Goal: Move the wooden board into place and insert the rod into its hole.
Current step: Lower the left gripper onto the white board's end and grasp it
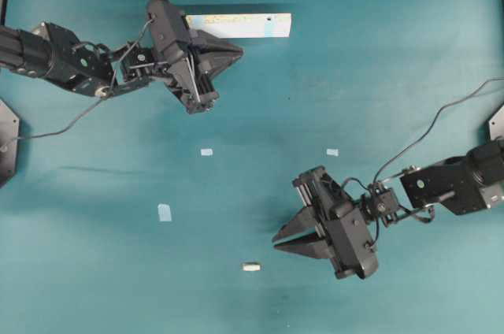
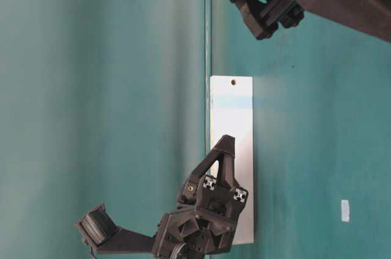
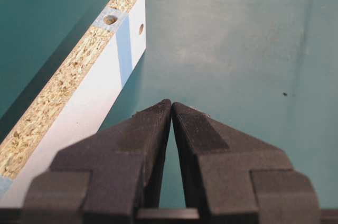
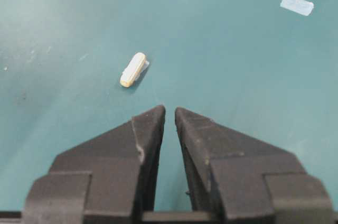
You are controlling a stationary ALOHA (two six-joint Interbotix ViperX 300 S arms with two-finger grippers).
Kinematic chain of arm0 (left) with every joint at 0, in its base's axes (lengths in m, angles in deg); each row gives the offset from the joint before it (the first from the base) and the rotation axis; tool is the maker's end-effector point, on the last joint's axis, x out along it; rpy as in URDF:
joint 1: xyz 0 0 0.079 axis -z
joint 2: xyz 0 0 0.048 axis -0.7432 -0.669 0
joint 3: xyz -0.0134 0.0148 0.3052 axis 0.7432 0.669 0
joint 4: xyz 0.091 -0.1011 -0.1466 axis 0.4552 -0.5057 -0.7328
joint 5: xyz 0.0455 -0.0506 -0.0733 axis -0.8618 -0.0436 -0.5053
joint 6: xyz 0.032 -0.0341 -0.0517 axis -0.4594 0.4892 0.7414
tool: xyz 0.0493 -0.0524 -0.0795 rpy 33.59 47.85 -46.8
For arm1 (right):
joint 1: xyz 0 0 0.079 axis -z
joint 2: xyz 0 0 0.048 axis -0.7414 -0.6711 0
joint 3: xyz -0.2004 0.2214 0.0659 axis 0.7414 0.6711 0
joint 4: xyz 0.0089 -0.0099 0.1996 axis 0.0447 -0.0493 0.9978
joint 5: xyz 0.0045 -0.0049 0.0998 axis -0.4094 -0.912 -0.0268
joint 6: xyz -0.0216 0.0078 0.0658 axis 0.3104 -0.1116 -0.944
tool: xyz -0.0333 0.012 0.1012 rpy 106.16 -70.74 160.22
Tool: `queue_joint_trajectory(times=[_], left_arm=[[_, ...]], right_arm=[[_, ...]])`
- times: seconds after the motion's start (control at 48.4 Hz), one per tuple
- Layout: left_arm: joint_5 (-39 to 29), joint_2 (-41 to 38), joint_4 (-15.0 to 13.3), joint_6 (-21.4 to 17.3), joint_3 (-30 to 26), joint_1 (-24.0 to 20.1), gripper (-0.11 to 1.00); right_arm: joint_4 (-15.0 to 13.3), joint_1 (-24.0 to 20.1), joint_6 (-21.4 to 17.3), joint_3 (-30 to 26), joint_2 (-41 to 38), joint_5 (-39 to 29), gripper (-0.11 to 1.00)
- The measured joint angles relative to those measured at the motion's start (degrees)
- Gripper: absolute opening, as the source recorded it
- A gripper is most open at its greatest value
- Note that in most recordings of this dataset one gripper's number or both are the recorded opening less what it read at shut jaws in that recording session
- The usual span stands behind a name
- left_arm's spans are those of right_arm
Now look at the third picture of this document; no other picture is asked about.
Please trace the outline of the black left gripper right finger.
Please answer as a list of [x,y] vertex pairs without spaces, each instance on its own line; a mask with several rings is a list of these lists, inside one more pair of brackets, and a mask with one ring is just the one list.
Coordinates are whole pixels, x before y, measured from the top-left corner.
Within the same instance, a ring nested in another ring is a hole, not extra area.
[[286,153],[176,102],[185,203],[207,223],[319,223],[311,181]]

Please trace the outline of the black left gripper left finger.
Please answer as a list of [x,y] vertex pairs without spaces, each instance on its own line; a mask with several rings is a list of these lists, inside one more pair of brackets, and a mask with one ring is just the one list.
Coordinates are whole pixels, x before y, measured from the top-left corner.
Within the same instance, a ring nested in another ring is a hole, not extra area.
[[171,125],[164,99],[59,150],[24,200],[25,223],[133,223],[157,208]]

